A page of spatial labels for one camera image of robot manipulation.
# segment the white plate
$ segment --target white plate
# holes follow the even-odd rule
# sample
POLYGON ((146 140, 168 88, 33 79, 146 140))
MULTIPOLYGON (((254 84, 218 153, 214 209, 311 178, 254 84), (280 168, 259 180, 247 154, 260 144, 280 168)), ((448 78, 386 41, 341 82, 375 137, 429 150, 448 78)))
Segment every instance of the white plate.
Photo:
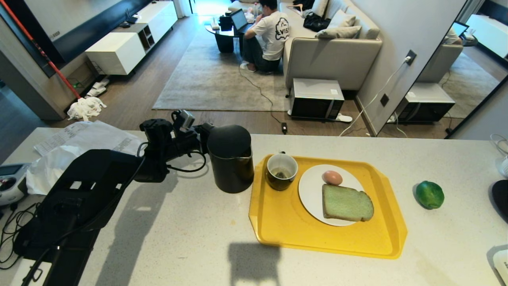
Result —
POLYGON ((362 184, 360 184, 355 176, 343 168, 332 165, 317 165, 305 171, 302 178, 300 178, 300 183, 298 184, 300 200, 313 217, 326 224, 334 226, 351 225, 355 223, 355 221, 325 218, 323 216, 323 184, 325 184, 325 181, 323 181, 322 175, 324 172, 330 170, 336 171, 342 176, 343 181, 342 184, 340 184, 342 187, 353 188, 361 192, 364 191, 362 184))

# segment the mirror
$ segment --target mirror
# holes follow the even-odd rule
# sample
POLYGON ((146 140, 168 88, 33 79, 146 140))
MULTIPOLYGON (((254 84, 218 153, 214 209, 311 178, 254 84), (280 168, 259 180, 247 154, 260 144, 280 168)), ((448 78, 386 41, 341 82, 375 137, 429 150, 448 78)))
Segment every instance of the mirror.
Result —
POLYGON ((466 4, 378 137, 445 138, 508 76, 507 54, 508 7, 466 4))

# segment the countertop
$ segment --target countertop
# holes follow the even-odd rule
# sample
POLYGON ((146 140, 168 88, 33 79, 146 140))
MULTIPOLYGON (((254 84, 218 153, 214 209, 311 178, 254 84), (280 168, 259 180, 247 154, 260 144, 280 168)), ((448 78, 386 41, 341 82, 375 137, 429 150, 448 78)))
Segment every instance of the countertop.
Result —
MULTIPOLYGON (((37 159, 33 145, 58 130, 36 129, 5 164, 37 159)), ((208 163, 198 173, 172 171, 163 183, 133 182, 80 285, 500 285, 489 259, 507 249, 508 227, 489 201, 490 186, 503 179, 494 165, 501 154, 489 141, 253 134, 252 149, 255 165, 279 151, 372 164, 390 179, 408 229, 400 258, 261 245, 248 218, 251 190, 220 191, 208 163), (423 180, 443 188, 440 209, 413 197, 423 180)), ((16 268, 0 272, 0 285, 16 268)))

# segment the microwave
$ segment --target microwave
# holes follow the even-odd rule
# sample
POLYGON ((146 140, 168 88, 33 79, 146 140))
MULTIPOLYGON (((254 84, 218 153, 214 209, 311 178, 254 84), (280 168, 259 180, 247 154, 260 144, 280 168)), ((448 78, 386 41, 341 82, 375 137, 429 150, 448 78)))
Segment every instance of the microwave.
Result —
POLYGON ((455 105, 437 83, 416 82, 395 109, 399 122, 435 122, 455 105))
POLYGON ((296 118, 336 120, 344 95, 336 80, 294 78, 288 114, 296 118))

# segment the white mop head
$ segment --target white mop head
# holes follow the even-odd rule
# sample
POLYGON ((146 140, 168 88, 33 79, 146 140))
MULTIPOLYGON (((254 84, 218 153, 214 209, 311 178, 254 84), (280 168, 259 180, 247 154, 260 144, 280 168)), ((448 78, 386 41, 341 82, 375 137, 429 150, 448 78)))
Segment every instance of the white mop head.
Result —
POLYGON ((83 121, 88 121, 89 117, 98 116, 101 113, 101 107, 107 106, 97 97, 80 98, 67 111, 68 120, 82 118, 83 121))

